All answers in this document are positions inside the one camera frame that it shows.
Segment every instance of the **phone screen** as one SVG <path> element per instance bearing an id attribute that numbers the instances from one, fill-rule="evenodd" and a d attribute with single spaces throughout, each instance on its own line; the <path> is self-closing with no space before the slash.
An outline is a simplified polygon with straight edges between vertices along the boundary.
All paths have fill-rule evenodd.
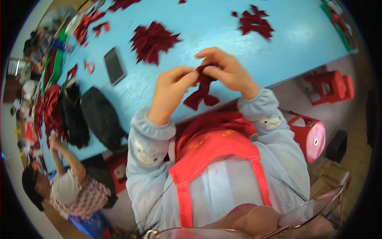
<path id="1" fill-rule="evenodd" d="M 109 75 L 110 83 L 114 84 L 121 80 L 125 76 L 125 71 L 121 66 L 121 62 L 118 58 L 115 48 L 111 49 L 105 56 L 105 64 L 107 73 Z"/>

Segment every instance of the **table surface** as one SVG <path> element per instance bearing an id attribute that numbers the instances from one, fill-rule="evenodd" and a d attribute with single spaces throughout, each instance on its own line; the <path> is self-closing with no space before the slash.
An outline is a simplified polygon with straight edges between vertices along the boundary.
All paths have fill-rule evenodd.
<path id="1" fill-rule="evenodd" d="M 100 11 L 105 11 L 111 3 L 111 0 L 106 0 Z M 269 15 L 265 19 L 275 30 L 270 42 L 256 32 L 242 36 L 238 29 L 239 19 L 233 17 L 231 12 L 236 11 L 240 16 L 250 9 L 250 4 Z M 92 86 L 99 88 L 114 106 L 121 126 L 129 132 L 133 115 L 140 108 L 150 106 L 159 73 L 178 65 L 199 66 L 201 60 L 195 59 L 194 55 L 204 48 L 217 46 L 234 55 L 254 81 L 263 87 L 276 85 L 347 55 L 337 31 L 320 8 L 321 4 L 320 0 L 189 0 L 185 4 L 178 4 L 178 0 L 142 0 L 125 10 L 107 11 L 104 17 L 90 24 L 86 48 L 69 37 L 68 43 L 73 44 L 75 49 L 64 56 L 58 83 L 62 84 L 66 73 L 77 64 L 75 78 L 81 93 Z M 103 30 L 95 38 L 92 28 L 106 21 L 110 23 L 110 31 L 105 33 Z M 178 38 L 182 41 L 170 48 L 168 53 L 159 53 L 158 66 L 144 62 L 136 64 L 136 53 L 131 51 L 132 42 L 129 41 L 137 26 L 148 27 L 152 21 L 162 23 L 174 34 L 181 33 Z M 126 77 L 115 86 L 108 81 L 103 59 L 113 47 L 118 49 L 127 72 Z M 95 63 L 91 75 L 83 68 L 84 58 Z M 190 89 L 184 99 L 195 90 L 197 88 Z M 210 94 L 218 97 L 220 103 L 207 107 L 202 102 L 198 111 L 180 104 L 171 119 L 179 122 L 240 97 L 239 92 L 225 88 L 219 81 L 211 84 Z M 43 134 L 45 163 L 48 171 L 52 172 L 55 170 L 54 162 L 45 141 Z M 88 147 L 81 150 L 71 145 L 68 147 L 80 160 L 107 150 L 92 133 Z"/>

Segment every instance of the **woman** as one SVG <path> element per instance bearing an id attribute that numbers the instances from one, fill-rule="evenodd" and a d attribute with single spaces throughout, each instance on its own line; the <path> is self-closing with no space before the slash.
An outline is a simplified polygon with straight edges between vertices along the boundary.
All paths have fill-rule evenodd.
<path id="1" fill-rule="evenodd" d="M 49 41 L 51 38 L 56 38 L 77 13 L 77 9 L 72 6 L 55 8 L 46 14 L 39 28 L 31 33 L 30 39 L 25 41 L 24 56 L 32 57 L 39 72 L 43 57 L 48 54 Z"/>
<path id="2" fill-rule="evenodd" d="M 52 205 L 68 219 L 69 215 L 91 216 L 101 208 L 112 208 L 117 200 L 113 178 L 107 169 L 86 168 L 59 139 L 49 138 L 50 150 L 56 165 L 56 176 L 49 179 L 41 172 L 27 167 L 22 176 L 26 195 L 40 211 L 42 202 Z M 66 171 L 58 158 L 58 152 L 66 159 L 70 169 Z"/>
<path id="3" fill-rule="evenodd" d="M 217 48 L 196 57 L 204 58 L 202 65 L 216 65 L 204 74 L 241 92 L 241 114 L 211 113 L 177 132 L 170 116 L 199 73 L 176 67 L 159 75 L 151 107 L 135 114 L 128 139 L 126 187 L 138 229 L 144 234 L 148 228 L 208 227 L 244 231 L 246 238 L 265 236 L 278 229 L 284 214 L 309 200 L 303 153 L 271 90 L 256 85 L 233 56 Z M 257 135 L 250 140 L 253 126 Z M 167 153 L 170 161 L 164 162 Z M 319 216 L 291 231 L 293 237 L 286 238 L 334 228 Z M 219 237 L 206 232 L 200 238 Z"/>

